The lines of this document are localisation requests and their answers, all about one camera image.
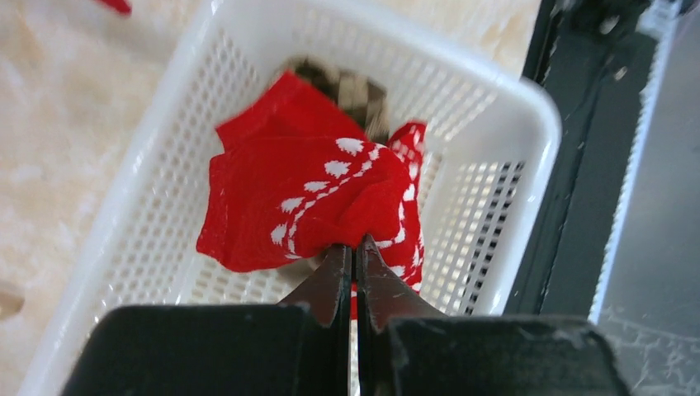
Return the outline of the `brown argyle sock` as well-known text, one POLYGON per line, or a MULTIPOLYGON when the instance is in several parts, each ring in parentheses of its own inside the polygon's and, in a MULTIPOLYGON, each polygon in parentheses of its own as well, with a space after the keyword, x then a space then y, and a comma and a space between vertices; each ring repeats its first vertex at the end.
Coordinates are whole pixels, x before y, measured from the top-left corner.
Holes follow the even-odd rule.
POLYGON ((388 142, 391 132, 387 92, 378 82, 351 69, 305 55, 289 58, 278 72, 293 73, 320 91, 352 118, 370 141, 388 142))

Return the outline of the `red patterned sock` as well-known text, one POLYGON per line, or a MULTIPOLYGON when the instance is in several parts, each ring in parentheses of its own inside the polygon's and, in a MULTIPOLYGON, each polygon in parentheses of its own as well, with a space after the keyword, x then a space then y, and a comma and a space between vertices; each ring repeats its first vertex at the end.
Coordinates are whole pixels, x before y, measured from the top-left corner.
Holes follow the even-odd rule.
POLYGON ((387 144, 319 90, 282 74, 219 125, 199 253, 230 271, 277 269, 371 235, 412 290, 423 280, 419 182, 427 126, 410 121, 387 144))
POLYGON ((120 16, 129 16, 132 13, 132 6, 128 0, 97 0, 107 9, 120 16))

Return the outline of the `white plastic basket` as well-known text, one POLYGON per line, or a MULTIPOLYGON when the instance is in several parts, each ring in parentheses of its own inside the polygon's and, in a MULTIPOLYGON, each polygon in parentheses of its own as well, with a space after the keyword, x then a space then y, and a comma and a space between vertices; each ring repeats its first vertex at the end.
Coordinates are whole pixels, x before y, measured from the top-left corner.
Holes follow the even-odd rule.
POLYGON ((291 292, 296 282, 276 271, 222 269, 195 241, 222 149, 215 126, 295 54, 381 83, 393 128, 427 122, 420 294, 450 315, 504 311, 560 145, 551 98, 376 2, 209 1, 135 131, 20 394, 59 394, 117 306, 274 303, 291 292))

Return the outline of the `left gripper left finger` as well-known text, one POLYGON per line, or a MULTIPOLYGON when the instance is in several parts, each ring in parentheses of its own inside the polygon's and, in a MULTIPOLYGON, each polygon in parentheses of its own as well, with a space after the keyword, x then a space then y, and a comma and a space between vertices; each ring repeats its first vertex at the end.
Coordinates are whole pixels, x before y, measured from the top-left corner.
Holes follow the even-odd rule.
POLYGON ((65 395, 346 395, 352 250, 276 304, 131 305, 95 327, 65 395))

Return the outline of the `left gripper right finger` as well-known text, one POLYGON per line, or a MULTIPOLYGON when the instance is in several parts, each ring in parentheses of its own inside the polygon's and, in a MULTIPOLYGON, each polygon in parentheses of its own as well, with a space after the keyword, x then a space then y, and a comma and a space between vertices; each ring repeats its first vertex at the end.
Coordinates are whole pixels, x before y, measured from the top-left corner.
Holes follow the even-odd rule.
POLYGON ((449 316, 412 291, 371 236, 357 248, 363 395, 628 395, 613 349, 590 322, 449 316))

